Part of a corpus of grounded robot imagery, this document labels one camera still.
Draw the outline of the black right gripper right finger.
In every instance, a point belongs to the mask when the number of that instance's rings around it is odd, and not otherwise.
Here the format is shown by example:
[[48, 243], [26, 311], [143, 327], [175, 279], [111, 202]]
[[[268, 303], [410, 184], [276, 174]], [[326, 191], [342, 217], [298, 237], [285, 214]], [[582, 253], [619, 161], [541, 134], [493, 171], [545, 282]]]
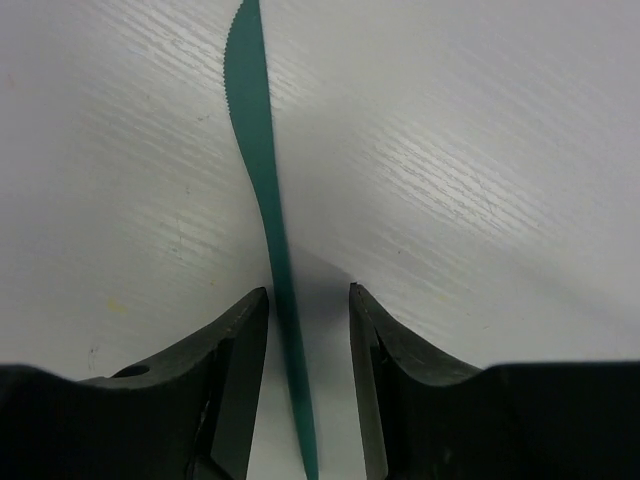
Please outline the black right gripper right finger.
[[350, 344], [370, 479], [635, 479], [639, 365], [474, 367], [349, 289]]

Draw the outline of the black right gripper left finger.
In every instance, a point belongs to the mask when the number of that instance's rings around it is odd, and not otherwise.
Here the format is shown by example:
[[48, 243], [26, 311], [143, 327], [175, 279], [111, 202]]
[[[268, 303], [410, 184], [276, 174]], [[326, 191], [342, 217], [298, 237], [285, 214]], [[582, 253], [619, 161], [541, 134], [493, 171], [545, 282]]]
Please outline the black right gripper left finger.
[[5, 479], [243, 479], [264, 367], [269, 300], [218, 319], [111, 377], [1, 369]]

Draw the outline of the teal plastic knife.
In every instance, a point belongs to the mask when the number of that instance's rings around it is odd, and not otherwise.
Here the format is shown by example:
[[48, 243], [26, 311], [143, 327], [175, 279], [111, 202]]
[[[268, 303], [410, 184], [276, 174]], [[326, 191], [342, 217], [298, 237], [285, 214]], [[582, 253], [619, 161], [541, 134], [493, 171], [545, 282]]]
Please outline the teal plastic knife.
[[227, 34], [223, 81], [228, 113], [259, 206], [300, 456], [320, 477], [315, 419], [277, 173], [266, 47], [258, 1], [242, 1]]

